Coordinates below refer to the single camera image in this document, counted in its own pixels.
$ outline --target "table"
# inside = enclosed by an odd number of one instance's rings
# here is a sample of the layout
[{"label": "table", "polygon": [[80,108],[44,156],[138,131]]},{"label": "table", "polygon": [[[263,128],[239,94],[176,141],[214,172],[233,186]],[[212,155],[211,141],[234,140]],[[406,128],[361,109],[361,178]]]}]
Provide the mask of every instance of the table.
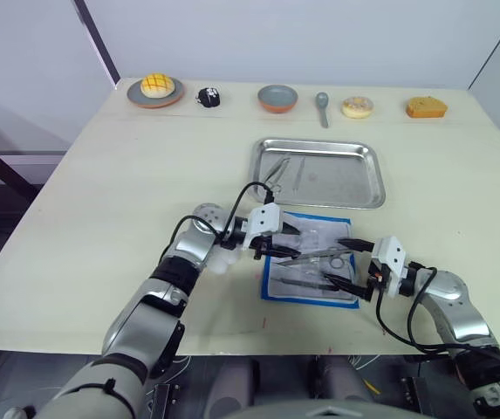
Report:
[{"label": "table", "polygon": [[[349,217],[355,237],[396,235],[409,256],[452,271],[500,341],[500,132],[464,91],[294,86],[296,107],[266,113],[259,84],[185,80],[186,97],[156,110],[127,101],[123,79],[75,141],[0,253],[0,349],[96,354],[114,317],[155,267],[176,221],[199,203],[229,208],[249,178],[250,151],[265,136],[364,142],[378,155],[387,200],[379,209],[285,207]],[[204,86],[222,104],[194,100]],[[331,98],[329,129],[313,98]],[[367,120],[341,101],[366,95]],[[410,119],[407,100],[433,95],[443,119]],[[251,197],[240,210],[257,203]],[[360,310],[263,301],[263,261],[248,253],[224,276],[204,272],[182,317],[179,354],[407,354],[386,336],[374,304]],[[384,299],[405,333],[410,299]],[[437,341],[417,313],[419,341]]]}]

